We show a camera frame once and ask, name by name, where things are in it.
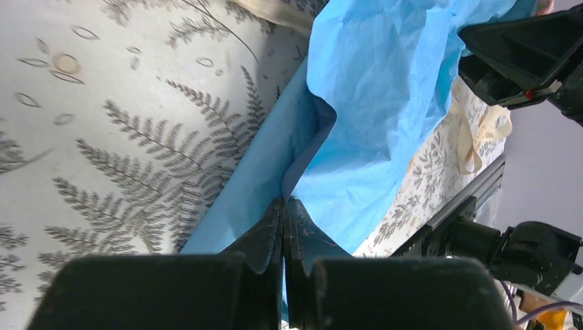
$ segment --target gray wall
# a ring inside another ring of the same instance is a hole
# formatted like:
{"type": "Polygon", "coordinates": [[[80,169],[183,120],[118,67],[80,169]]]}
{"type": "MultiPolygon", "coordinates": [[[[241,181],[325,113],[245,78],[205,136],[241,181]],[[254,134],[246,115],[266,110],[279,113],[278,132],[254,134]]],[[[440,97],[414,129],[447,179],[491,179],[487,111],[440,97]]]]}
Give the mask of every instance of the gray wall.
{"type": "MultiPolygon", "coordinates": [[[[555,10],[580,2],[556,0],[555,10]]],[[[548,102],[513,111],[512,123],[494,226],[542,221],[583,236],[583,127],[548,102]]]]}

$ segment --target paper bag handle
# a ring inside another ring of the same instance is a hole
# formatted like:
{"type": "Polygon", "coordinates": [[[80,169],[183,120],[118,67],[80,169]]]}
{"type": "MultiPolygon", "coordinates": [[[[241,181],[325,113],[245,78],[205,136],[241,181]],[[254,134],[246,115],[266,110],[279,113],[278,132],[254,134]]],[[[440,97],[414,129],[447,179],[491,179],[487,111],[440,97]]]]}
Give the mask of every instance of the paper bag handle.
{"type": "Polygon", "coordinates": [[[292,28],[309,37],[314,18],[281,0],[229,0],[253,15],[277,25],[292,28]]]}
{"type": "Polygon", "coordinates": [[[499,105],[488,107],[485,116],[482,118],[476,135],[472,137],[470,121],[459,102],[452,98],[450,112],[461,118],[461,126],[457,138],[457,157],[459,171],[461,174],[472,174],[482,169],[483,161],[478,152],[484,142],[500,141],[512,133],[512,121],[510,120],[510,110],[499,105]],[[506,123],[496,127],[500,118],[506,118],[506,123]],[[474,168],[468,170],[468,163],[474,161],[474,168]]]}

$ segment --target wire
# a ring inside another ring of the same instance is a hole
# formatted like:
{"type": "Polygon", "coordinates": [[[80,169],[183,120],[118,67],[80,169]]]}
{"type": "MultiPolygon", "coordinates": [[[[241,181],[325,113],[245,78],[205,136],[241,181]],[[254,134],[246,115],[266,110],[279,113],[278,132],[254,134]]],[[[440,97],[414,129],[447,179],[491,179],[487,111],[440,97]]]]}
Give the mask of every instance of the wire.
{"type": "Polygon", "coordinates": [[[512,296],[512,293],[510,292],[510,288],[503,281],[500,281],[500,284],[502,285],[502,288],[504,289],[504,292],[506,293],[506,296],[508,297],[508,300],[510,302],[510,309],[512,310],[512,322],[514,322],[515,325],[522,325],[523,323],[526,323],[528,321],[532,321],[537,316],[539,316],[540,314],[542,314],[546,311],[552,311],[554,309],[563,309],[565,307],[580,307],[581,306],[581,304],[577,304],[576,302],[571,302],[571,301],[553,302],[552,304],[548,304],[546,306],[539,307],[539,308],[531,311],[527,315],[523,316],[520,320],[517,320],[518,311],[516,308],[516,304],[514,303],[514,297],[512,296]]]}
{"type": "Polygon", "coordinates": [[[506,296],[508,297],[508,301],[510,303],[510,309],[512,310],[512,322],[516,322],[516,319],[518,318],[518,311],[516,310],[516,304],[514,303],[514,297],[512,296],[512,293],[510,292],[510,288],[508,287],[508,285],[505,282],[500,281],[500,284],[502,285],[504,292],[506,292],[506,296]]]}
{"type": "Polygon", "coordinates": [[[514,324],[521,325],[522,323],[528,322],[530,320],[534,320],[537,316],[539,316],[540,314],[542,314],[546,311],[551,311],[553,309],[563,309],[565,307],[577,307],[577,306],[581,306],[581,304],[577,304],[576,302],[571,302],[571,301],[553,302],[552,304],[548,304],[546,306],[539,307],[539,308],[531,311],[530,313],[528,313],[527,315],[522,317],[520,320],[515,320],[514,324]]]}

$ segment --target yellow object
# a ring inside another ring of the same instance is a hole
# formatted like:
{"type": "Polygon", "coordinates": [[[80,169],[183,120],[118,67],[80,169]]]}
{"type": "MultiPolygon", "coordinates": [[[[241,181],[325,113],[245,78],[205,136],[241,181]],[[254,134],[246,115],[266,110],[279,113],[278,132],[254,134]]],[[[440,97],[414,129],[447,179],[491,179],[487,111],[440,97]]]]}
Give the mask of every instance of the yellow object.
{"type": "Polygon", "coordinates": [[[572,326],[572,320],[568,320],[567,316],[571,318],[566,309],[561,309],[542,313],[536,320],[544,325],[544,330],[568,330],[572,326]]]}

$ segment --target crumpled blue paper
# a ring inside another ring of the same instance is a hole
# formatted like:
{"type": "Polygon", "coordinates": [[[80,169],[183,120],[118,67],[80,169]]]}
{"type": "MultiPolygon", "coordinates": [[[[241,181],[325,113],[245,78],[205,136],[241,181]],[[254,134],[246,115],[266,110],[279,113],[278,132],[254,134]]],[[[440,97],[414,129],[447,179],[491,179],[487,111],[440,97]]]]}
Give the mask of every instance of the crumpled blue paper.
{"type": "Polygon", "coordinates": [[[290,193],[354,252],[448,112],[465,48],[457,31],[495,20],[514,4],[330,0],[314,22],[307,59],[181,253],[222,251],[273,198],[290,193]]]}

